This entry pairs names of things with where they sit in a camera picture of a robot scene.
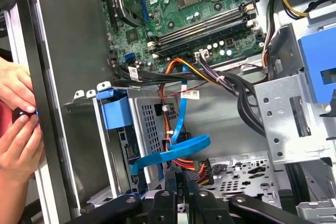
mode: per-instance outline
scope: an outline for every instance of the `green circuit board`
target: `green circuit board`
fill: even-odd
[[[140,2],[140,0],[128,0],[127,5],[132,5],[136,1]],[[133,52],[136,54],[135,65],[139,64],[140,68],[144,70],[162,72],[171,57],[153,59],[148,50],[148,37],[173,33],[181,28],[192,26],[220,13],[237,8],[241,3],[247,3],[248,1],[253,0],[145,0],[150,17],[149,22],[143,21],[142,26],[134,28],[118,20],[119,30],[117,32],[112,29],[109,12],[103,2],[108,38],[111,41],[110,49],[114,55],[113,61],[124,65],[124,55]],[[138,10],[137,16],[141,16],[136,5],[133,5],[133,9]],[[211,60],[208,63],[216,65],[233,58],[260,53],[262,48],[259,43],[261,41],[260,35],[262,34],[263,32],[259,28],[247,29],[229,38],[210,43],[213,45],[224,41],[224,45],[211,50]],[[193,55],[193,52],[206,49],[207,46],[208,43],[197,45],[197,47],[190,48],[189,52],[184,52],[184,55],[187,53]],[[231,54],[223,55],[223,51],[230,51]]]

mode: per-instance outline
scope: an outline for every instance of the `motherboard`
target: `motherboard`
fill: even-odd
[[[163,73],[171,59],[210,65],[260,53],[255,0],[102,0],[112,66]]]

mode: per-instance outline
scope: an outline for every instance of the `ram slot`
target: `ram slot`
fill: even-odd
[[[248,14],[251,10],[254,10],[253,4],[235,8],[193,26],[164,35],[158,39],[158,46],[154,53],[161,57],[175,56],[240,30],[248,29],[251,26],[251,22],[248,22],[252,19]]]
[[[212,27],[201,33],[197,33],[194,37],[188,37],[165,46],[157,48],[154,53],[159,57],[173,57],[186,51],[193,50],[201,45],[225,38],[241,30],[249,29],[249,22],[247,18],[237,20],[230,24],[223,24],[222,26]]]

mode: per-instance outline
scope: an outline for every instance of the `perforated metal panel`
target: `perforated metal panel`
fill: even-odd
[[[169,121],[173,121],[173,120],[177,119],[175,104],[173,102],[170,102],[170,103],[167,103],[167,105],[169,105],[169,111],[168,111]]]
[[[162,152],[164,150],[162,141],[166,132],[163,115],[157,111],[162,106],[158,93],[154,90],[128,89],[128,96],[141,156]],[[166,102],[170,106],[169,120],[171,128],[174,129],[178,110],[176,98],[167,98]],[[158,167],[156,165],[145,167],[144,172],[149,190],[155,190],[161,178]]]
[[[156,122],[154,119],[155,110],[152,105],[142,105],[142,115],[146,125],[146,132],[148,135],[148,141],[153,153],[163,151],[160,145],[160,139],[158,135],[158,129],[156,128]]]

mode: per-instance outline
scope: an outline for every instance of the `finger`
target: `finger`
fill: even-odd
[[[20,159],[27,160],[28,158],[31,158],[35,154],[36,150],[39,148],[41,142],[43,142],[41,138],[42,138],[41,127],[40,125],[38,125],[34,129],[33,134],[31,135],[24,150],[22,151]]]
[[[16,138],[13,140],[13,143],[10,145],[7,151],[7,153],[12,158],[16,159],[20,158],[21,152],[24,150],[27,142],[32,136],[34,128],[37,126],[37,123],[38,123],[38,116],[37,115],[31,116],[26,125],[17,134]]]
[[[9,100],[6,100],[4,98],[2,98],[2,101],[11,109],[11,110],[15,110],[17,108],[17,106],[15,106],[14,104],[12,104]]]
[[[15,81],[13,83],[8,83],[6,84],[6,86],[10,88],[12,91],[14,91],[23,100],[25,100],[32,106],[35,106],[35,97],[34,97],[33,92],[31,91],[31,89],[29,89],[29,87],[27,87],[21,81]]]
[[[28,103],[27,101],[23,100],[20,98],[13,90],[11,90],[7,86],[2,86],[1,87],[1,100],[10,100],[10,102],[15,105],[15,107],[19,107],[20,109],[33,113],[35,112],[35,107]]]
[[[43,157],[43,154],[44,154],[44,142],[41,139],[35,153],[33,154],[32,159],[38,159],[38,161],[40,162],[41,158]]]
[[[28,116],[20,116],[19,119],[16,120],[14,124],[7,129],[5,134],[0,138],[0,155],[8,151],[8,148],[11,146],[13,140],[26,125],[28,120]]]
[[[29,72],[23,72],[18,75],[19,80],[30,90],[33,90],[33,83],[31,82],[31,77]]]

